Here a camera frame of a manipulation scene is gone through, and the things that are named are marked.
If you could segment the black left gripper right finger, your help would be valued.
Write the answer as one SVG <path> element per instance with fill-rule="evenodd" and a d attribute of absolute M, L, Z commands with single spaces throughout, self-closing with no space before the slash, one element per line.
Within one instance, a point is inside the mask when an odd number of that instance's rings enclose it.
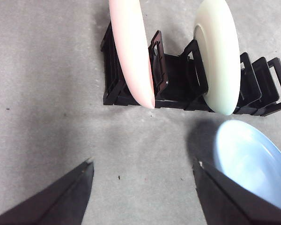
<path fill-rule="evenodd" d="M 281 209 L 235 183 L 214 166 L 197 158 L 193 175 L 209 225 L 281 225 Z"/>

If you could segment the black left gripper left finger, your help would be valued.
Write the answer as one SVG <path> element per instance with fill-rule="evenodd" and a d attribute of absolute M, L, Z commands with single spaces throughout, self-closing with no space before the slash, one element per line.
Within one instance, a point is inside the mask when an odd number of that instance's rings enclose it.
<path fill-rule="evenodd" d="M 80 225 L 94 177 L 89 158 L 39 193 L 0 215 L 0 225 Z"/>

